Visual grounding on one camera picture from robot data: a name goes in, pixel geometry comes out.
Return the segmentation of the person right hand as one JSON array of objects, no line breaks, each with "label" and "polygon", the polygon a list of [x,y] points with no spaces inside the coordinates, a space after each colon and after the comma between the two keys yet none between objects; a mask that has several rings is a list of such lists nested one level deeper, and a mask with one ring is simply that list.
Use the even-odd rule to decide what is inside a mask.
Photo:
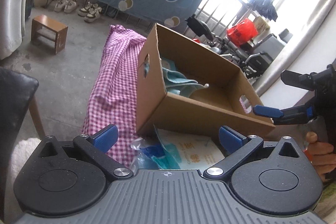
[{"label": "person right hand", "polygon": [[311,164],[323,182],[327,182],[326,174],[335,169],[335,153],[333,145],[318,140],[315,132],[306,134],[308,143],[307,152],[311,158]]}]

